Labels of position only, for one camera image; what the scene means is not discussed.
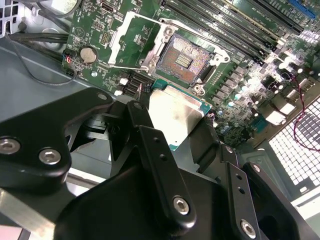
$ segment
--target perforated metal grille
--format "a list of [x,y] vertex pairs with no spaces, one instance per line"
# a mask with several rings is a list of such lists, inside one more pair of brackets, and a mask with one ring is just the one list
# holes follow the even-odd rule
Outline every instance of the perforated metal grille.
[[[320,149],[320,98],[308,107],[297,125],[297,139],[308,148]],[[269,143],[294,185],[310,179],[314,188],[320,185],[320,152],[308,150],[294,140],[294,119]]]
[[18,31],[18,25],[23,17],[21,3],[14,0],[0,0],[0,38],[7,33]]

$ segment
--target mounting screw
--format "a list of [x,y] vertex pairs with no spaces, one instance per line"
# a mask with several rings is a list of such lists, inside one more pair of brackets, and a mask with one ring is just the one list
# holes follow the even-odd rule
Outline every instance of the mounting screw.
[[256,238],[257,235],[254,227],[246,220],[241,220],[241,228],[249,238]]
[[174,34],[174,31],[172,30],[172,28],[167,27],[167,28],[165,29],[165,33],[166,33],[167,35],[169,35],[169,36],[172,36],[172,34]]
[[139,110],[143,109],[143,106],[139,102],[135,102],[133,105]]
[[257,165],[253,164],[253,168],[254,168],[254,170],[256,170],[258,173],[260,173],[260,168],[259,168]]
[[0,139],[0,154],[14,154],[19,151],[21,145],[17,140],[12,138]]
[[107,100],[107,99],[108,99],[106,95],[101,94],[101,93],[98,94],[98,98],[100,98],[100,99],[102,99],[102,100]]
[[234,151],[232,150],[232,148],[231,147],[229,147],[229,146],[225,146],[225,149],[229,152],[229,153],[233,153]]
[[156,64],[152,61],[152,62],[149,63],[149,67],[150,67],[151,69],[153,69],[153,68],[156,67]]
[[96,78],[96,77],[98,77],[98,73],[96,71],[92,71],[91,72],[91,76]]
[[61,160],[61,155],[57,150],[45,149],[39,153],[39,159],[41,162],[47,165],[55,165]]
[[173,206],[182,215],[187,215],[189,213],[189,205],[186,200],[181,197],[175,197],[173,199]]

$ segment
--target dimm slot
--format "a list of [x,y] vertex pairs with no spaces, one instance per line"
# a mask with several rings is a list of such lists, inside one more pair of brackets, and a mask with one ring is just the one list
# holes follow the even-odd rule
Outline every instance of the dimm slot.
[[165,3],[166,8],[170,9],[171,11],[177,12],[178,14],[180,14],[181,16],[189,19],[190,21],[192,21],[195,25],[197,25],[198,27],[213,33],[214,36],[218,39],[220,39],[223,42],[226,42],[227,44],[229,44],[230,46],[234,47],[235,49],[237,49],[239,52],[249,56],[252,59],[258,58],[260,59],[260,57],[253,55],[252,53],[246,51],[245,49],[241,48],[240,46],[238,46],[236,43],[230,41],[229,39],[227,39],[225,36],[223,36],[221,33],[215,31],[214,29],[212,29],[211,27],[209,27],[208,25],[205,25],[203,22],[201,22],[200,20],[194,18],[193,16],[190,16],[189,14],[185,14],[184,12],[182,12],[180,9],[178,9],[175,5],[171,4],[170,2],[166,2]]
[[257,51],[258,53],[261,51],[262,53],[265,53],[265,51],[261,48],[259,48],[258,46],[256,46],[253,42],[248,41],[247,39],[243,38],[241,35],[237,34],[236,32],[232,31],[231,29],[227,28],[223,23],[221,23],[220,21],[217,20],[212,20],[212,16],[210,16],[208,13],[206,12],[202,12],[201,10],[197,9],[196,6],[192,6],[191,4],[189,4],[188,2],[186,2],[185,0],[178,0],[179,2],[181,2],[182,4],[186,5],[187,7],[189,7],[190,9],[192,9],[193,11],[195,11],[197,14],[199,14],[200,16],[202,16],[204,19],[206,19],[208,22],[210,22],[211,24],[216,24],[217,26],[219,26],[222,30],[224,30],[225,32],[229,33],[230,35],[234,36],[235,38],[238,39],[238,41],[241,41],[243,43],[245,43],[246,45],[250,46],[252,49],[254,49],[255,51]]
[[247,0],[251,5],[263,11],[266,15],[268,15],[272,20],[286,28],[293,34],[300,35],[300,33],[304,30],[303,27],[296,24],[287,16],[283,15],[282,12],[276,10],[273,6],[265,2],[264,0]]
[[[215,11],[216,14],[218,15],[223,15],[224,19],[227,19],[231,24],[234,24],[235,26],[237,26],[239,29],[243,30],[244,32],[246,32],[246,34],[248,34],[249,36],[251,36],[253,39],[256,39],[257,42],[260,42],[261,45],[266,46],[267,48],[269,46],[272,46],[273,44],[269,41],[267,41],[266,39],[260,37],[257,34],[252,33],[249,29],[241,26],[239,23],[237,23],[237,21],[235,21],[234,19],[232,19],[232,17],[230,17],[229,15],[225,14],[223,11],[221,11],[219,8],[217,8],[216,6],[209,4],[208,2],[206,2],[205,0],[198,0],[200,3],[202,3],[203,5],[205,5],[207,8],[211,9],[212,11]],[[242,17],[242,20],[245,21],[246,24],[248,24],[248,26],[250,26],[251,28],[256,29],[258,32],[261,32],[259,28],[257,28],[255,25],[253,25],[251,22],[247,21],[246,19],[244,19]]]

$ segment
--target green circuit board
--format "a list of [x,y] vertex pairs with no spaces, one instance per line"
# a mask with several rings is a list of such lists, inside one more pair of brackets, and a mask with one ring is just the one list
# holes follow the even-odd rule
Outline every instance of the green circuit board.
[[[193,94],[214,111],[222,111],[217,115],[217,132],[225,143],[236,146],[244,140],[244,131],[256,130],[252,97],[260,99],[255,106],[259,109],[275,97],[271,90],[275,83],[281,83],[283,89],[294,88],[278,71],[282,56],[290,56],[292,63],[304,69],[312,69],[318,59],[320,6],[317,0],[294,1],[84,0],[74,14],[64,54],[71,57],[81,79],[113,94],[121,89],[133,96],[138,88],[135,81],[157,79]],[[135,15],[119,39],[111,65],[112,41],[128,22],[129,12]],[[154,71],[147,72],[142,64],[155,46],[163,19],[184,27],[174,25],[177,29],[165,41]],[[177,43],[198,57],[188,56],[183,48],[177,51]],[[93,62],[86,62],[80,54],[84,48],[92,49]],[[224,60],[218,59],[223,56],[221,50],[228,56]],[[175,67],[167,64],[170,61]],[[70,71],[67,59],[62,67]],[[309,81],[318,80],[318,71],[302,74]],[[126,86],[121,86],[123,78],[129,80]]]

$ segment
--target black cable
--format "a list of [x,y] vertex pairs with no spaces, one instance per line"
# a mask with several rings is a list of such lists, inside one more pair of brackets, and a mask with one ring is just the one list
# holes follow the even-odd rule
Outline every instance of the black cable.
[[37,2],[36,4],[39,6],[39,8],[41,10],[44,11],[45,14],[54,17],[54,18],[58,18],[58,19],[65,19],[67,17],[70,17],[80,6],[82,0],[76,0],[76,4],[74,5],[74,7],[67,13],[64,14],[55,14],[53,11],[47,9],[46,7],[44,7],[40,2]]
[[50,33],[50,32],[41,32],[41,33],[14,33],[10,35],[10,38],[13,39],[36,39],[36,38],[55,38],[55,39],[68,39],[68,34],[63,33]]
[[30,77],[35,80],[36,82],[40,83],[40,84],[43,84],[43,85],[47,85],[47,86],[64,86],[64,85],[67,85],[71,82],[73,82],[73,80],[75,80],[78,76],[78,72],[77,70],[72,66],[72,64],[70,64],[69,66],[72,68],[72,70],[74,71],[74,76],[69,79],[68,81],[65,81],[65,82],[60,82],[60,83],[51,83],[51,82],[46,82],[46,81],[43,81],[43,80],[40,80],[38,78],[36,78],[29,70],[28,66],[26,65],[23,57],[21,56],[17,46],[15,45],[15,43],[11,40],[10,36],[6,33],[5,34],[5,38],[12,44],[13,48],[14,48],[14,51],[17,55],[17,57],[19,58],[19,60],[21,61],[21,64],[23,65],[23,67],[25,68],[25,70],[27,71],[27,73],[30,75]]
[[13,38],[12,40],[41,42],[41,43],[50,43],[50,44],[66,44],[68,41],[67,39],[58,39],[58,38],[49,38],[49,37],[37,37],[37,38],[30,38],[30,39]]
[[31,42],[31,41],[20,41],[20,40],[14,40],[15,42],[26,46],[27,48],[33,49],[37,51],[38,53],[44,54],[47,57],[57,61],[58,63],[62,63],[63,61],[63,56],[53,50],[50,50],[44,46],[41,46],[37,43]]
[[19,3],[39,3],[39,2],[49,1],[49,0],[14,0],[14,1]]
[[[34,7],[31,3],[25,2],[24,5],[32,11],[32,8]],[[53,22],[55,25],[57,25],[59,28],[64,30],[66,33],[70,32],[70,27],[65,22],[61,21],[60,19],[57,19],[56,17],[50,16],[46,13],[44,13],[42,10],[39,10],[38,14],[49,21]]]

